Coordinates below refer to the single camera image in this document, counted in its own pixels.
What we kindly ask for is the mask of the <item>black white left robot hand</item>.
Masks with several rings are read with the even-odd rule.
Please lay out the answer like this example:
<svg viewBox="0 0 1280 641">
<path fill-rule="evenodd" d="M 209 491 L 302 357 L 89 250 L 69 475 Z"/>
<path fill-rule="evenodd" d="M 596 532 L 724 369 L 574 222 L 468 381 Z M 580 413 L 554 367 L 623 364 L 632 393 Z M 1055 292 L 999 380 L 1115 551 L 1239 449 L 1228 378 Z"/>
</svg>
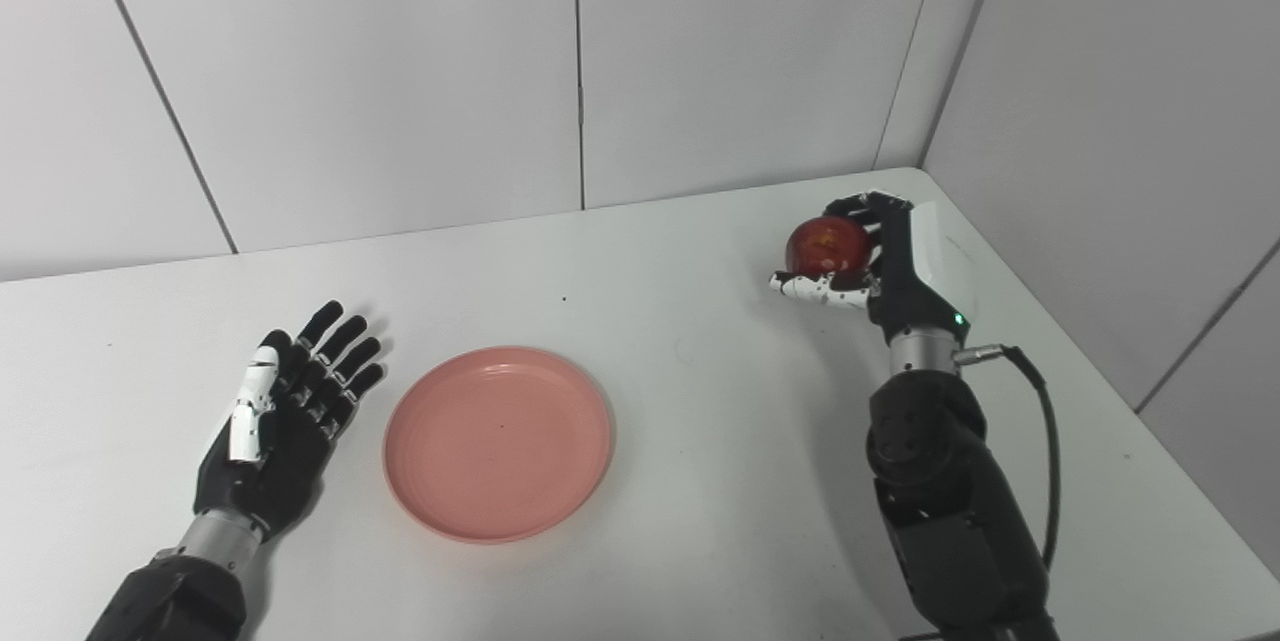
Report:
<svg viewBox="0 0 1280 641">
<path fill-rule="evenodd" d="M 192 512 L 229 512 L 269 541 L 314 504 L 335 447 L 381 383 L 381 342 L 338 299 L 301 331 L 257 345 L 234 406 L 198 467 Z"/>
</svg>

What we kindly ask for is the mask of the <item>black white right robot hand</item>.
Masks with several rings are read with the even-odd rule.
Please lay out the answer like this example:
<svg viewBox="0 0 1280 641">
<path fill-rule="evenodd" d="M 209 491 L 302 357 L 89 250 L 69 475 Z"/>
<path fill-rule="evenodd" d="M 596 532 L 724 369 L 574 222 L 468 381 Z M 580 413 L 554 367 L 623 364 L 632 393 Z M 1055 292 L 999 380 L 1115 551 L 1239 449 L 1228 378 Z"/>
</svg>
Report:
<svg viewBox="0 0 1280 641">
<path fill-rule="evenodd" d="M 769 287 L 800 302 L 864 310 L 886 340 L 941 328 L 965 342 L 977 313 L 972 266 L 936 203 L 868 191 L 800 223 Z"/>
</svg>

